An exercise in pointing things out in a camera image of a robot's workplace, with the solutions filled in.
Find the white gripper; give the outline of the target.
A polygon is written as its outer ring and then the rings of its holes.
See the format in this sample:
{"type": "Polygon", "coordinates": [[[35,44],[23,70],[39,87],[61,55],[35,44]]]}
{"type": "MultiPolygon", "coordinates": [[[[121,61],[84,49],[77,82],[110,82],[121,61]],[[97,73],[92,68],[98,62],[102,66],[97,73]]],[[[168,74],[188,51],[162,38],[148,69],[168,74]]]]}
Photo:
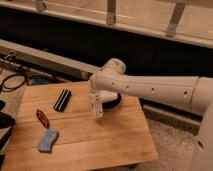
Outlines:
{"type": "Polygon", "coordinates": [[[96,88],[93,80],[90,80],[89,83],[90,83],[89,93],[92,106],[92,115],[95,119],[100,119],[103,116],[101,93],[100,90],[96,88]]]}

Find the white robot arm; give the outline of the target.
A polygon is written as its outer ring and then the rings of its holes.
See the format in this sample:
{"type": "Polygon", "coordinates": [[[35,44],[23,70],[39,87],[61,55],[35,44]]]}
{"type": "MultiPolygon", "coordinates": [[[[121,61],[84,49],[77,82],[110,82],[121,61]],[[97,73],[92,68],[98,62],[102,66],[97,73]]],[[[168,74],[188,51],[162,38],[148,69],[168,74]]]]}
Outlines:
{"type": "Polygon", "coordinates": [[[101,90],[158,102],[203,117],[190,171],[213,171],[213,78],[128,76],[126,65],[110,59],[89,79],[92,115],[103,116],[101,90]]]}

